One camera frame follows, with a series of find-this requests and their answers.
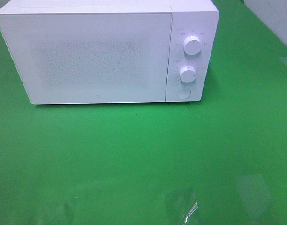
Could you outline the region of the white timer knob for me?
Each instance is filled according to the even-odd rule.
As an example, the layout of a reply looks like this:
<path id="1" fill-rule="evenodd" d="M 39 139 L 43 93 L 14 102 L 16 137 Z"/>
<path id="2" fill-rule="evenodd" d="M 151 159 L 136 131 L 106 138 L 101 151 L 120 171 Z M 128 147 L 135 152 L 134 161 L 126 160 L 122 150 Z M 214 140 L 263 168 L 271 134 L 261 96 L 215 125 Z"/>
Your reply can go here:
<path id="1" fill-rule="evenodd" d="M 196 69 L 192 66 L 185 66 L 180 69 L 180 80 L 182 83 L 191 83 L 196 79 Z"/>

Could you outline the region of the white microwave door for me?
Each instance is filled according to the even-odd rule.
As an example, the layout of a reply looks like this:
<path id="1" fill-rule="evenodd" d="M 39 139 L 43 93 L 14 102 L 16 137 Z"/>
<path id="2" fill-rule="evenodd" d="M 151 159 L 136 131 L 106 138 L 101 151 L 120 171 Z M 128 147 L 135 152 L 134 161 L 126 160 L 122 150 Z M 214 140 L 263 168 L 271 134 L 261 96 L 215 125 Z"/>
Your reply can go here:
<path id="1" fill-rule="evenodd" d="M 171 13 L 0 14 L 33 104 L 163 102 Z"/>

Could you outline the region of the round white door button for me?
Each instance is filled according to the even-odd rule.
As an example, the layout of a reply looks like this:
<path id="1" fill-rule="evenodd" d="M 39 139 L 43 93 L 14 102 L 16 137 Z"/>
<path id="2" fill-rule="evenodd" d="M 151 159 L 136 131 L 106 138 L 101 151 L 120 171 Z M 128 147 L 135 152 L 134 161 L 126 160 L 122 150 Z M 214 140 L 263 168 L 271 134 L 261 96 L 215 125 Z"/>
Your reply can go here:
<path id="1" fill-rule="evenodd" d="M 191 95 L 191 90 L 189 88 L 182 88 L 177 91 L 177 97 L 179 99 L 188 99 Z"/>

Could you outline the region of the white upper power knob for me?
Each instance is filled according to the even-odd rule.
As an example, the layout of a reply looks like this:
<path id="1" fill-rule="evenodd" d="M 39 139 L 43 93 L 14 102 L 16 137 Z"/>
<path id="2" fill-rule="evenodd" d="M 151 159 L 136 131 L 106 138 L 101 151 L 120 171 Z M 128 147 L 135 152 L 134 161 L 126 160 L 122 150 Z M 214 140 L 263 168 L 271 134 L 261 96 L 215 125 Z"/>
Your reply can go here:
<path id="1" fill-rule="evenodd" d="M 202 49 L 201 38 L 196 35 L 186 37 L 183 41 L 183 49 L 189 56 L 198 54 Z"/>

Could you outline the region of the white microwave oven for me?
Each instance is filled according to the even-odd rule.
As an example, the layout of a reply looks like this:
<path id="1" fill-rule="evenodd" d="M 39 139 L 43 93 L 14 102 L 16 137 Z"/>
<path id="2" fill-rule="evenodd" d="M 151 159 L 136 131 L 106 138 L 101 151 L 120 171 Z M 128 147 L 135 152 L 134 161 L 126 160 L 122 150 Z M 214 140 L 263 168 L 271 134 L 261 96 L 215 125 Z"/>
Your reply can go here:
<path id="1" fill-rule="evenodd" d="M 0 9 L 35 105 L 199 101 L 218 21 L 210 0 L 11 0 Z"/>

